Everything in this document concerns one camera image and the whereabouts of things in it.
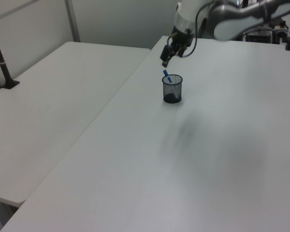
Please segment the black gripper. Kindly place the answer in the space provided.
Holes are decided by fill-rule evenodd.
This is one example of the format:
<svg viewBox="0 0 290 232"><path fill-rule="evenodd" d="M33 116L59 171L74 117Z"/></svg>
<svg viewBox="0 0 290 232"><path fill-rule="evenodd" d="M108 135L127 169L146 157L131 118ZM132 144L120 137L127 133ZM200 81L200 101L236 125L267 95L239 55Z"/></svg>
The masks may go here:
<svg viewBox="0 0 290 232"><path fill-rule="evenodd" d="M170 39L172 40L171 45L165 45L160 56L163 67L167 67L169 61L174 56L174 48L178 49L176 55L180 58L183 57L185 50L191 46L194 34L175 31L172 32Z"/></svg>

